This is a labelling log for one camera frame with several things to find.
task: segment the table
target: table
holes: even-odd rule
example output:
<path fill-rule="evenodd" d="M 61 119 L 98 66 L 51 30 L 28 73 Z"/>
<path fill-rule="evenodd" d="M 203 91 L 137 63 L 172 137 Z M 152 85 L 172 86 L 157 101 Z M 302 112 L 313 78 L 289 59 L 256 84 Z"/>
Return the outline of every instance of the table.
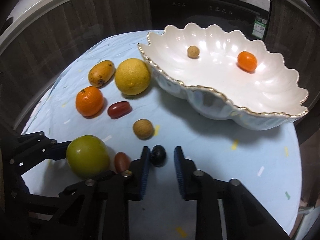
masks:
<path fill-rule="evenodd" d="M 90 85 L 89 70 L 102 60 L 118 66 L 127 58 L 141 58 L 137 43 L 146 43 L 147 33 L 109 37 L 75 60 L 40 100 L 23 133 L 44 131 L 58 142 L 92 134 L 106 143 L 111 158 L 122 151 L 132 160 L 139 158 L 143 146 L 164 146 L 167 164 L 150 169 L 144 199 L 129 203 L 131 240 L 195 237 L 196 202 L 186 202 L 179 195 L 173 163 L 176 146 L 182 146 L 185 156 L 213 178 L 239 179 L 289 234 L 301 192 L 301 160 L 292 123 L 252 131 L 231 120 L 207 119 L 154 82 L 142 94 L 128 98 L 123 98 L 113 80 L 101 88 L 108 106 L 130 102 L 133 111 L 119 119 L 110 119 L 106 109 L 95 118 L 84 118 L 76 111 L 76 94 Z M 132 132 L 133 123 L 142 118 L 155 126 L 156 133 L 149 140 L 139 140 Z M 23 178 L 30 193 L 45 196 L 58 196 L 66 186 L 80 181 L 66 160 L 43 161 Z"/>

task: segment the scalloped edge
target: scalloped edge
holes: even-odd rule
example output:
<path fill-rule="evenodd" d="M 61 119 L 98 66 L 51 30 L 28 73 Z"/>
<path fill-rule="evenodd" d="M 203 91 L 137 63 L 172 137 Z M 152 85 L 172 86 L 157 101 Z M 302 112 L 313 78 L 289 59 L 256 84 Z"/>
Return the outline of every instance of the scalloped edge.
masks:
<path fill-rule="evenodd" d="M 245 40 L 247 40 L 247 41 L 250 42 L 250 40 L 248 40 L 240 30 L 234 30 L 234 31 L 231 31 L 231 32 L 225 32 L 225 31 L 222 30 L 222 28 L 221 28 L 219 25 L 217 25 L 217 24 L 212 24 L 212 25 L 208 26 L 207 28 L 201 28 L 199 25 L 197 25 L 197 24 L 195 24 L 195 23 L 188 23 L 183 29 L 179 29 L 179 28 L 177 28 L 177 27 L 174 26 L 174 25 L 167 25 L 167 26 L 164 28 L 163 33 L 160 34 L 160 36 L 162 36 L 162 35 L 165 34 L 165 31 L 166 31 L 166 29 L 167 29 L 168 26 L 173 26 L 173 27 L 177 28 L 178 30 L 184 30 L 184 29 L 185 29 L 188 25 L 190 25 L 190 24 L 194 24 L 194 25 L 198 26 L 200 29 L 208 29 L 208 28 L 210 28 L 211 26 L 215 25 L 215 26 L 219 27 L 220 30 L 221 30 L 222 32 L 224 32 L 224 33 L 240 32 L 240 33 L 242 34 L 243 38 L 244 38 Z M 150 37 L 149 37 L 150 33 L 153 33 L 153 32 L 148 32 L 148 34 L 147 34 L 148 46 L 151 45 L 151 40 L 150 40 Z M 282 57 L 282 60 L 283 60 L 283 66 L 284 66 L 286 69 L 288 69 L 288 68 L 286 67 L 286 65 L 284 64 L 284 57 L 283 57 L 283 55 L 282 55 L 281 53 L 279 53 L 279 52 L 270 52 L 270 51 L 268 51 L 265 43 L 264 43 L 263 41 L 261 41 L 261 42 L 262 42 L 262 44 L 263 44 L 266 52 L 268 52 L 269 54 L 280 54 L 281 57 Z M 278 112 L 271 112 L 271 113 L 262 112 L 262 113 L 257 113 L 257 112 L 254 112 L 254 111 L 250 110 L 250 109 L 247 108 L 246 106 L 237 106 L 237 105 L 235 105 L 235 104 L 233 103 L 233 101 L 232 101 L 231 99 L 229 99 L 225 94 L 217 91 L 216 89 L 214 89 L 214 88 L 212 88 L 212 87 L 204 87 L 204 86 L 201 86 L 201 85 L 197 85 L 197 86 L 186 86 L 181 80 L 176 80 L 176 79 L 172 78 L 172 77 L 169 76 L 163 69 L 161 69 L 161 68 L 159 67 L 159 65 L 156 64 L 148 55 L 145 54 L 145 52 L 144 52 L 144 51 L 142 50 L 142 48 L 141 48 L 141 43 L 140 43 L 140 42 L 137 44 L 137 46 L 138 46 L 138 49 L 139 49 L 142 57 L 143 57 L 145 60 L 147 60 L 151 66 L 153 66 L 154 68 L 156 68 L 156 70 L 158 70 L 162 75 L 164 75 L 166 79 L 169 79 L 169 80 L 172 81 L 172 82 L 177 82 L 177 83 L 178 83 L 181 87 L 183 87 L 184 89 L 199 88 L 199 89 L 207 90 L 207 91 L 211 92 L 212 94 L 214 94 L 214 95 L 222 98 L 222 100 L 223 100 L 226 104 L 231 105 L 232 107 L 238 109 L 239 111 L 245 111 L 245 112 L 247 112 L 247 113 L 250 114 L 250 115 L 254 115 L 254 116 L 258 116 L 258 117 L 259 117 L 259 116 L 262 116 L 262 115 L 263 115 L 263 116 L 272 116 L 272 117 L 275 117 L 275 116 L 283 117 L 283 116 L 285 116 L 285 117 L 287 117 L 287 118 L 293 118 L 293 119 L 296 119 L 297 117 L 302 117 L 302 116 L 306 115 L 306 114 L 309 112 L 309 110 L 308 110 L 308 108 L 307 108 L 306 111 L 303 111 L 303 112 L 301 112 L 301 113 L 299 113 L 299 114 L 297 114 L 297 115 L 291 115 L 291 114 L 288 114 L 288 113 L 285 113 L 285 112 L 280 112 L 280 113 L 278 113 Z M 298 85 L 298 82 L 299 82 L 299 72 L 298 72 L 297 70 L 295 70 L 295 71 L 297 72 L 296 85 L 297 85 L 298 88 L 301 88 L 301 87 L 299 87 L 299 85 Z M 309 96 L 309 91 L 308 91 L 308 90 L 306 90 L 306 91 L 307 91 L 307 95 L 305 96 L 305 98 L 304 98 L 303 100 L 300 101 L 300 106 L 302 106 L 302 104 L 307 100 L 307 98 L 308 98 L 308 96 Z"/>

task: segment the bowl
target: bowl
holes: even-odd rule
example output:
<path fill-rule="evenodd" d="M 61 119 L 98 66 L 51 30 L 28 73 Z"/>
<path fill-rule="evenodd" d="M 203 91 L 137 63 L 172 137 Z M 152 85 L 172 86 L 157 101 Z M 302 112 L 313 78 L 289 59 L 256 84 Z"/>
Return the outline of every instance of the bowl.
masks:
<path fill-rule="evenodd" d="M 280 53 L 270 53 L 263 41 L 249 41 L 241 31 L 225 32 L 218 25 L 184 29 L 168 25 L 164 33 L 147 35 L 139 51 L 159 86 L 186 99 L 210 119 L 233 119 L 251 130 L 267 130 L 293 122 L 308 113 L 302 103 L 308 91 L 298 86 L 299 73 L 284 65 Z M 187 49 L 200 49 L 189 58 Z M 241 51 L 258 61 L 252 73 L 237 66 Z"/>

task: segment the red date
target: red date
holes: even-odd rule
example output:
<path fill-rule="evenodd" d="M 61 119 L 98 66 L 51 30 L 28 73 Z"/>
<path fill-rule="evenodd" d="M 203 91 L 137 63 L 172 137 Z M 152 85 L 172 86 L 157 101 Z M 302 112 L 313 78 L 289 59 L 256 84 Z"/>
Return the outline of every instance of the red date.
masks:
<path fill-rule="evenodd" d="M 114 158 L 115 168 L 117 173 L 121 173 L 129 169 L 131 160 L 127 154 L 123 152 L 118 152 Z"/>
<path fill-rule="evenodd" d="M 121 116 L 124 116 L 124 115 L 130 113 L 131 111 L 132 111 L 132 108 L 131 108 L 129 102 L 121 101 L 121 102 L 117 102 L 117 103 L 114 103 L 111 106 L 109 106 L 108 115 L 112 119 L 117 119 Z"/>

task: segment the mandarin orange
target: mandarin orange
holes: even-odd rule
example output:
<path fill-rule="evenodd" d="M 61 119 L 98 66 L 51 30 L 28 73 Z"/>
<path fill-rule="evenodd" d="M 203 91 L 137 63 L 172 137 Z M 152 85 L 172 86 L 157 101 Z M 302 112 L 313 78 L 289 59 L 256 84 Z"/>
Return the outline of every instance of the mandarin orange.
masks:
<path fill-rule="evenodd" d="M 96 87 L 86 87 L 76 96 L 76 109 L 83 116 L 92 116 L 103 107 L 103 95 Z"/>
<path fill-rule="evenodd" d="M 256 57 L 247 51 L 242 51 L 238 55 L 238 66 L 245 71 L 254 71 L 257 68 L 258 62 Z"/>

